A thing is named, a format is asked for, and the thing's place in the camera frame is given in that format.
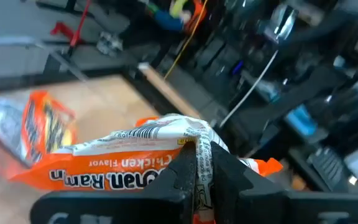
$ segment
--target maruchan ramen package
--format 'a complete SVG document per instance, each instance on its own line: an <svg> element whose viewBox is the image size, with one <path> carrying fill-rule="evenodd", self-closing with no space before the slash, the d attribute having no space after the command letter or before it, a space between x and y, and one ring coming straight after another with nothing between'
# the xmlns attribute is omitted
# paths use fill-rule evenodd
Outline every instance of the maruchan ramen package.
<svg viewBox="0 0 358 224"><path fill-rule="evenodd" d="M160 175L188 141L196 143L196 200L201 223L213 222L210 142L227 146L203 120L168 114L139 120L136 127L76 144L75 114L46 91L28 100L0 96L0 173L43 190L139 190ZM272 162L242 162L262 175Z"/></svg>

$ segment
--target wooden surface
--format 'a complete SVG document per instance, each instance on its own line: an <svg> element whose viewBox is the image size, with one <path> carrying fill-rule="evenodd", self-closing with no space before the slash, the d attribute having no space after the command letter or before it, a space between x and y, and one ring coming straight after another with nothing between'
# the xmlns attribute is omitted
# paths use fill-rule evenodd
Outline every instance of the wooden surface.
<svg viewBox="0 0 358 224"><path fill-rule="evenodd" d="M153 70L144 70L156 86L183 114L199 117L184 99L163 82ZM119 75L82 82L40 86L76 114L78 141L89 141L108 135L117 129L131 129L139 118L158 113ZM9 93L13 98L25 98L34 89ZM32 204L45 192L31 187L8 183L0 178L0 224L29 222Z"/></svg>

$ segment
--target white cable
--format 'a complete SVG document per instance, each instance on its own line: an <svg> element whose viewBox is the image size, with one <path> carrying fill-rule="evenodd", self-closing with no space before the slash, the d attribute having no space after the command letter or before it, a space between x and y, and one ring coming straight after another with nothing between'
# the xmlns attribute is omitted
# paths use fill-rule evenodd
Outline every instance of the white cable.
<svg viewBox="0 0 358 224"><path fill-rule="evenodd" d="M259 75L259 78L255 81L255 83L251 86L251 88L248 90L247 94L241 99L241 101L233 108L233 110L230 111L230 113L223 119L222 123L219 125L219 128L222 128L224 126L224 124L226 124L226 122L230 119L230 117L239 109L239 107L243 104L243 102L248 99L248 96L252 93L252 91L254 90L254 88L258 85L259 81L261 81L261 79L264 77L264 75L266 74L267 70L269 69L269 67L271 66L271 64L273 63L274 59L276 58L278 53L278 50L276 50L274 52L274 54L272 55L272 58L270 59L270 61L268 62L268 64L266 65L265 69L263 70L263 72Z"/></svg>

